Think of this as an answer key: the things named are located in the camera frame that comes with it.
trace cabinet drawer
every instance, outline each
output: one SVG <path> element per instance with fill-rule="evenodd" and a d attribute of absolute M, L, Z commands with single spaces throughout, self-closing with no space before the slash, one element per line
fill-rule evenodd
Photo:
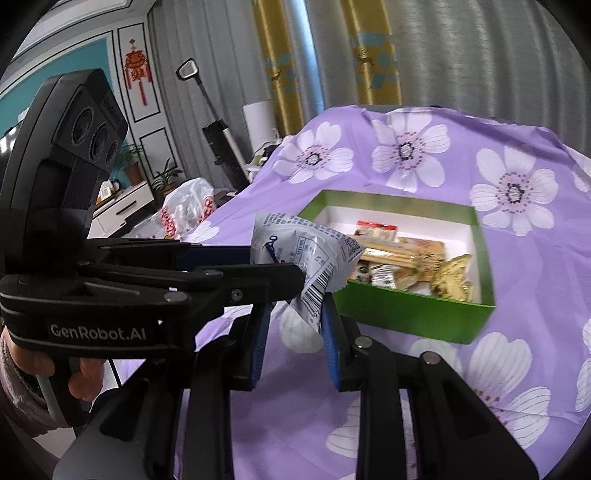
<path fill-rule="evenodd" d="M 102 225 L 99 223 L 99 219 L 95 218 L 92 220 L 90 224 L 90 231 L 88 232 L 88 238 L 103 238 L 105 236 L 105 231 L 103 230 Z"/>
<path fill-rule="evenodd" d="M 106 209 L 95 220 L 100 222 L 106 233 L 112 233 L 125 225 L 125 219 L 143 206 L 149 204 L 154 197 L 146 184 Z"/>

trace white plastic bag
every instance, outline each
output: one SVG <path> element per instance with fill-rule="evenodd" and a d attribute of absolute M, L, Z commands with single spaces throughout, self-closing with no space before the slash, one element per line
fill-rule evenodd
<path fill-rule="evenodd" d="M 306 283 L 292 306 L 317 332 L 325 292 L 347 284 L 364 248 L 351 237 L 294 215 L 258 213 L 251 243 L 251 263 L 292 262 Z"/>
<path fill-rule="evenodd" d="M 137 224 L 125 237 L 179 239 L 215 209 L 210 183 L 203 178 L 188 180 L 164 199 L 157 213 Z"/>

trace yellow curtain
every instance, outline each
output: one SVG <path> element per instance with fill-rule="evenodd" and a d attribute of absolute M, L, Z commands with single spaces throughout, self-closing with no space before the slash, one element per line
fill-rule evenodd
<path fill-rule="evenodd" d="M 341 0 L 356 64 L 359 103 L 401 104 L 392 28 L 383 0 Z"/>
<path fill-rule="evenodd" d="M 294 135 L 304 126 L 304 119 L 283 6 L 281 0 L 252 0 L 252 5 L 277 125 L 283 135 Z"/>

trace qr code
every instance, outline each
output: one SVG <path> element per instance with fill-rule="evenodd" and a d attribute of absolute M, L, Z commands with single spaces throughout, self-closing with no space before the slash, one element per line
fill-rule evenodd
<path fill-rule="evenodd" d="M 349 258 L 354 257 L 361 250 L 359 244 L 349 236 L 345 237 L 345 244 L 347 245 Z"/>

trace white flower pattern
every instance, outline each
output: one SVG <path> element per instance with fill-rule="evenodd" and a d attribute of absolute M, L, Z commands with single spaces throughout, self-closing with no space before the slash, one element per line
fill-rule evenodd
<path fill-rule="evenodd" d="M 191 242 L 194 244 L 200 244 L 201 242 L 211 240 L 219 233 L 219 231 L 220 227 L 212 226 L 212 223 L 209 220 L 205 220 L 191 234 Z"/>
<path fill-rule="evenodd" d="M 387 124 L 372 120 L 380 143 L 372 153 L 372 166 L 378 173 L 394 169 L 388 187 L 414 193 L 417 176 L 430 187 L 445 181 L 443 166 L 430 154 L 446 152 L 451 142 L 443 124 L 425 130 L 432 120 L 428 111 L 394 111 L 388 114 Z"/>
<path fill-rule="evenodd" d="M 541 205 L 551 203 L 558 193 L 555 175 L 549 168 L 530 173 L 535 157 L 527 145 L 505 146 L 505 161 L 488 148 L 480 150 L 476 164 L 491 184 L 480 183 L 470 190 L 472 205 L 479 212 L 498 208 L 482 218 L 493 228 L 512 225 L 517 236 L 525 236 L 533 227 L 554 228 L 554 215 Z"/>
<path fill-rule="evenodd" d="M 589 337 L 591 339 L 591 322 Z M 456 347 L 452 344 L 440 340 L 421 339 L 411 346 L 408 354 L 419 356 L 425 351 L 441 355 L 464 378 L 523 449 L 533 445 L 544 433 L 550 422 L 548 405 L 551 392 L 548 388 L 530 388 L 517 395 L 506 406 L 499 407 L 502 400 L 517 388 L 530 370 L 532 355 L 526 341 L 518 339 L 509 342 L 499 332 L 489 333 L 478 342 L 465 373 L 457 357 Z M 410 405 L 404 394 L 401 395 L 401 405 L 407 445 L 408 479 L 415 480 L 417 465 L 412 419 Z M 326 439 L 326 446 L 330 451 L 349 458 L 357 457 L 361 418 L 359 407 L 359 400 L 354 401 L 347 410 L 345 424 Z"/>
<path fill-rule="evenodd" d="M 583 342 L 591 355 L 591 319 L 583 326 Z M 576 411 L 586 410 L 591 406 L 591 358 L 585 360 L 577 377 Z"/>
<path fill-rule="evenodd" d="M 337 148 L 341 139 L 340 125 L 323 122 L 318 129 L 300 132 L 295 141 L 287 138 L 273 164 L 279 175 L 289 177 L 289 183 L 302 183 L 312 177 L 327 180 L 353 168 L 353 150 Z"/>
<path fill-rule="evenodd" d="M 591 190 L 591 158 L 585 157 L 574 148 L 566 147 L 571 158 L 575 161 L 573 166 L 574 186 L 581 192 Z"/>
<path fill-rule="evenodd" d="M 271 321 L 279 320 L 281 342 L 294 353 L 316 353 L 324 347 L 322 336 L 316 332 L 287 302 L 277 304 Z"/>

